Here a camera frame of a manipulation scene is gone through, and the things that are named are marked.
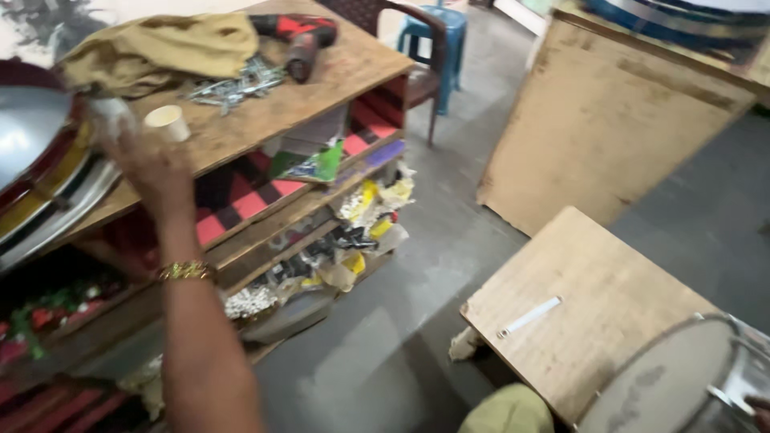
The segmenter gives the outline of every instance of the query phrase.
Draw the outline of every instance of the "plastic chair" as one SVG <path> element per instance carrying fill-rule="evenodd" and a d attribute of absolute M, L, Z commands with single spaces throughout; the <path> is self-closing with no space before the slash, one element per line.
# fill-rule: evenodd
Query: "plastic chair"
<path fill-rule="evenodd" d="M 441 74 L 438 106 L 438 113 L 443 116 L 447 114 L 449 95 L 452 90 L 460 90 L 460 71 L 463 64 L 467 18 L 462 12 L 442 7 L 442 3 L 439 2 L 438 6 L 423 6 L 422 9 L 441 20 L 447 27 L 447 56 Z M 407 35 L 410 36 L 409 57 L 417 62 L 430 63 L 430 59 L 418 54 L 420 38 L 432 39 L 430 29 L 424 23 L 410 16 L 405 17 L 398 38 L 398 50 L 400 52 L 404 52 L 404 42 Z"/>
<path fill-rule="evenodd" d="M 377 19 L 384 9 L 394 9 L 403 12 L 423 23 L 428 35 L 433 35 L 433 48 L 430 57 L 432 62 L 424 62 L 430 68 L 417 64 L 409 74 L 407 83 L 407 106 L 411 109 L 428 99 L 433 100 L 428 129 L 428 146 L 433 146 L 433 134 L 436 126 L 436 114 L 439 106 L 439 88 L 442 68 L 444 67 L 444 52 L 446 51 L 446 30 L 444 23 L 423 9 L 402 0 L 316 0 L 346 20 L 361 27 L 374 37 L 377 37 Z"/>

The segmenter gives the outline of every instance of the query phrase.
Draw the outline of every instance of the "forearm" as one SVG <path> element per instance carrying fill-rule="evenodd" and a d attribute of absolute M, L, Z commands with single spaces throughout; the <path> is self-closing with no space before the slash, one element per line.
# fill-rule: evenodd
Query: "forearm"
<path fill-rule="evenodd" d="M 164 264 L 201 260 L 194 224 L 159 227 Z M 163 384 L 179 431 L 260 431 L 256 380 L 211 280 L 164 288 Z"/>

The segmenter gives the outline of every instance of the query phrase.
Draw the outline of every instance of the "gold bracelet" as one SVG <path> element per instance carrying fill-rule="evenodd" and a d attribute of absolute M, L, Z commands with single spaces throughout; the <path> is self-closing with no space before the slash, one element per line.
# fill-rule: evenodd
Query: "gold bracelet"
<path fill-rule="evenodd" d="M 158 281 L 181 280 L 183 278 L 216 279 L 216 268 L 202 260 L 174 262 L 158 271 Z"/>

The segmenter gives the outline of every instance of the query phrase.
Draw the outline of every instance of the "hand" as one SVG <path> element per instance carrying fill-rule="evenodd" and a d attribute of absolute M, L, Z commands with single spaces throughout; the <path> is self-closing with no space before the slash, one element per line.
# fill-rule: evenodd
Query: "hand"
<path fill-rule="evenodd" d="M 746 404 L 754 408 L 754 422 L 760 433 L 770 433 L 770 401 L 761 397 L 747 397 Z"/>
<path fill-rule="evenodd" d="M 100 142 L 142 197 L 158 228 L 194 227 L 193 174 L 186 154 L 149 137 L 140 143 L 125 118 L 119 120 L 119 128 L 119 137 L 114 139 L 100 127 Z"/>

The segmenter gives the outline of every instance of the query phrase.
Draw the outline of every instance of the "blue plastic stool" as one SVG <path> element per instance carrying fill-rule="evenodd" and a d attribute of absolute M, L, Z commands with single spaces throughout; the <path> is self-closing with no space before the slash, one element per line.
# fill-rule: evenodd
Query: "blue plastic stool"
<path fill-rule="evenodd" d="M 463 64 L 463 47 L 465 45 L 467 19 L 462 12 L 445 9 L 441 6 L 423 6 L 422 9 L 439 18 L 447 26 L 447 58 L 444 60 L 444 68 L 441 72 L 441 87 L 439 89 L 438 101 L 438 113 L 445 116 L 452 89 L 460 90 L 460 70 Z M 430 64 L 430 59 L 417 54 L 420 48 L 420 38 L 431 39 L 430 27 L 408 15 L 401 22 L 401 34 L 398 36 L 398 51 L 400 52 L 404 52 L 403 45 L 407 35 L 410 36 L 409 57 L 417 62 Z"/>

